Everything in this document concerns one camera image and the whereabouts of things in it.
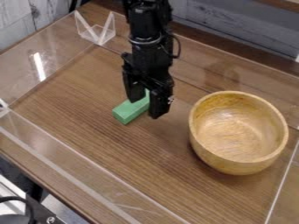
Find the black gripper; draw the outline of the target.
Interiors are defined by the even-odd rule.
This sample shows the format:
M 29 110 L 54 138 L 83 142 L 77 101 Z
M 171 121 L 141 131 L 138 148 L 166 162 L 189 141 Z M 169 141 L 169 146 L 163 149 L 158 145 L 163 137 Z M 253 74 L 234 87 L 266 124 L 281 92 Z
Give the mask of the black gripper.
M 174 101 L 174 78 L 170 67 L 174 64 L 174 37 L 158 39 L 130 39 L 133 52 L 125 52 L 122 59 L 123 81 L 127 99 L 135 103 L 150 90 L 149 115 L 158 119 L 169 113 Z

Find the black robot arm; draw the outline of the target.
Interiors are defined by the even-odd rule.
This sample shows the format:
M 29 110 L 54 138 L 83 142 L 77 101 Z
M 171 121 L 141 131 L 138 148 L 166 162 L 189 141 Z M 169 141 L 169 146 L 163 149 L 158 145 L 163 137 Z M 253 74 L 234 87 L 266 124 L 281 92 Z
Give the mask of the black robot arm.
M 123 52 L 123 81 L 129 100 L 135 103 L 150 92 L 149 115 L 169 113 L 174 97 L 170 67 L 181 58 L 182 43 L 175 37 L 173 6 L 169 0 L 122 0 L 130 26 L 133 52 Z

